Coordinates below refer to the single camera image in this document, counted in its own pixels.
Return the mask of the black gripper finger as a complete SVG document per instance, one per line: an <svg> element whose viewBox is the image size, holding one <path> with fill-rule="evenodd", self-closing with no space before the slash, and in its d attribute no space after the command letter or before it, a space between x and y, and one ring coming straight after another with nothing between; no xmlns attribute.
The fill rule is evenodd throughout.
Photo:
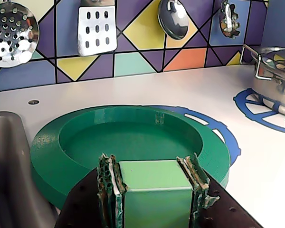
<svg viewBox="0 0 285 228"><path fill-rule="evenodd" d="M192 157L176 157L178 164L193 186L190 228L262 228L198 161Z"/></svg>
<svg viewBox="0 0 285 228"><path fill-rule="evenodd" d="M128 191L114 155L102 154L97 168L69 192L56 228L123 228Z"/></svg>

